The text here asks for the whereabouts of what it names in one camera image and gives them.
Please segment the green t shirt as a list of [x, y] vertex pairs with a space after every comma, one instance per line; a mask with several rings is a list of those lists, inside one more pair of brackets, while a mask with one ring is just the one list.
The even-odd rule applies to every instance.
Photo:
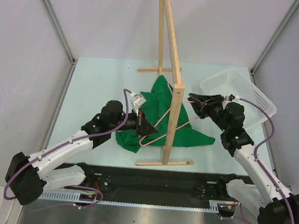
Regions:
[[[123, 149], [136, 153], [141, 146], [164, 146], [165, 134], [167, 133], [169, 112], [171, 106], [173, 87], [168, 84], [164, 76], [156, 79], [150, 92], [142, 92], [146, 102], [142, 105], [146, 119], [153, 124], [158, 133], [140, 139], [131, 130], [116, 133], [116, 142]], [[213, 145], [215, 138], [206, 136], [196, 131], [190, 125], [185, 107], [181, 107], [177, 124], [178, 130], [175, 132], [173, 140], [174, 147], [198, 147]]]

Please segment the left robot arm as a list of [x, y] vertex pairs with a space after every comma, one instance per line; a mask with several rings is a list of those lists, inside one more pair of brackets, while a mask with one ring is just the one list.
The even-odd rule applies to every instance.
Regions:
[[95, 149], [105, 143], [115, 131], [134, 132], [137, 137], [149, 136], [158, 132], [145, 117], [141, 108], [123, 110], [117, 100], [111, 100], [91, 121], [68, 139], [51, 148], [25, 155], [17, 153], [11, 160], [5, 176], [4, 199], [10, 200], [7, 191], [21, 205], [28, 205], [43, 193], [64, 187], [78, 189], [91, 188], [94, 172], [85, 163], [77, 163], [68, 168], [59, 168], [61, 164], [77, 154]]

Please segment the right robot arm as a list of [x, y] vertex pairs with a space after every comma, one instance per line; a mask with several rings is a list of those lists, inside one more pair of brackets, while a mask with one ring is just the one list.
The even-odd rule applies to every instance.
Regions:
[[200, 119], [210, 118], [221, 130], [223, 148], [244, 168], [255, 188], [247, 187], [237, 175], [221, 178], [217, 196], [239, 201], [257, 217], [258, 224], [299, 224], [299, 194], [293, 194], [259, 156], [259, 145], [244, 129], [245, 108], [234, 95], [198, 95], [188, 100]]

